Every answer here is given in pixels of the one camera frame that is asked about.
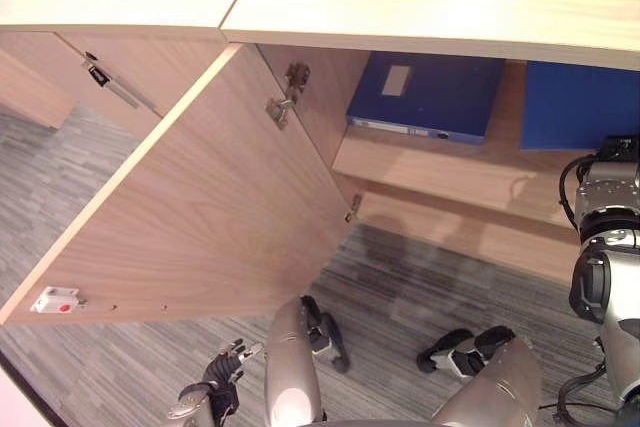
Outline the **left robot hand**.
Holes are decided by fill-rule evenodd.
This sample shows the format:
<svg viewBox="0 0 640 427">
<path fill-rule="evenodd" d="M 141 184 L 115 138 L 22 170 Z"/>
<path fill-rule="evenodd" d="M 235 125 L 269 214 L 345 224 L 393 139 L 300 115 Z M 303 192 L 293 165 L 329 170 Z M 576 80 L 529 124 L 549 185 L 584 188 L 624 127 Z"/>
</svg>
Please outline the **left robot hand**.
<svg viewBox="0 0 640 427">
<path fill-rule="evenodd" d="M 209 362 L 199 381 L 180 391 L 163 426 L 224 426 L 240 405 L 237 383 L 243 365 L 263 348 L 262 342 L 250 347 L 242 339 L 231 342 Z"/>
</svg>

